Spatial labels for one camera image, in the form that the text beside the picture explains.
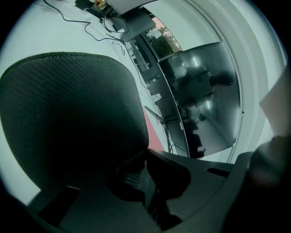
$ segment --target window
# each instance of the window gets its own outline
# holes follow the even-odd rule
[[[153,21],[156,23],[156,27],[145,31],[144,34],[148,38],[158,57],[161,59],[181,51],[182,49],[179,43],[165,25],[163,25],[156,17],[153,18]]]

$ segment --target mesh chair backrest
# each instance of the mesh chair backrest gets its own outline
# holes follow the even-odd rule
[[[0,79],[0,118],[16,160],[40,188],[149,144],[134,78],[106,56],[58,52],[20,60]]]

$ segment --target black cable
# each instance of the black cable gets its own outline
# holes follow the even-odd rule
[[[182,151],[185,151],[185,150],[183,150],[181,147],[179,147],[179,146],[177,146],[177,145],[173,144],[173,145],[171,145],[171,148],[170,148],[170,153],[171,153],[171,151],[172,151],[172,149],[173,149],[173,146],[180,148]]]
[[[163,128],[164,128],[164,130],[165,130],[166,139],[167,139],[167,146],[168,146],[168,148],[169,148],[168,138],[170,138],[170,132],[169,132],[169,130],[168,130],[168,132],[167,132],[166,127],[165,127],[164,124],[162,124],[162,126],[163,126]]]
[[[129,32],[128,25],[127,25],[127,23],[128,23],[128,20],[127,20],[127,19],[128,19],[128,16],[126,17],[126,20],[125,20],[125,29],[126,29],[126,32],[112,31],[112,30],[108,29],[108,27],[105,25],[105,20],[106,20],[106,18],[108,19],[108,17],[107,17],[107,12],[105,13],[104,18],[103,18],[103,22],[102,22],[103,27],[104,27],[108,32],[115,32],[115,33],[120,33],[120,34],[127,34],[127,33]]]
[[[123,54],[123,56],[125,55],[125,50],[122,48],[122,45],[121,44],[119,44],[119,43],[117,43],[117,42],[115,42],[115,41],[113,41],[112,42],[114,45],[120,45],[120,47],[121,47],[121,51],[122,51],[122,54]]]
[[[67,19],[64,18],[63,13],[62,13],[59,9],[57,9],[57,8],[54,7],[53,5],[49,4],[46,0],[44,0],[44,3],[47,4],[47,5],[49,5],[51,8],[55,9],[56,11],[58,11],[58,12],[60,13],[60,15],[62,16],[62,18],[63,18],[64,21],[67,21],[67,22],[77,22],[77,23],[86,23],[87,25],[84,27],[85,32],[88,33],[90,36],[92,36],[96,41],[113,40],[113,41],[119,41],[120,43],[124,44],[124,42],[123,42],[122,40],[117,39],[117,38],[115,38],[115,37],[114,37],[114,39],[113,39],[113,38],[103,38],[103,39],[101,39],[101,40],[96,39],[96,38],[95,38],[95,37],[94,37],[90,32],[88,32],[88,31],[86,30],[86,27],[87,27],[89,24],[91,24],[91,22],[88,22],[88,21],[81,21],[81,20],[67,20]]]

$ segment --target monitor screen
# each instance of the monitor screen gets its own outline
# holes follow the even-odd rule
[[[205,156],[231,147],[238,134],[240,91],[225,44],[178,52],[159,64],[178,106],[188,145],[194,145],[197,140],[192,138],[198,135]]]

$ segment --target red floor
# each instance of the red floor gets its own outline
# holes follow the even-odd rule
[[[159,140],[159,138],[154,130],[154,127],[153,127],[152,123],[150,122],[150,119],[147,115],[147,112],[145,110],[144,110],[144,113],[145,113],[145,120],[146,120],[147,128],[149,131],[149,136],[150,136],[149,148],[164,151],[162,143],[160,142],[160,140]]]

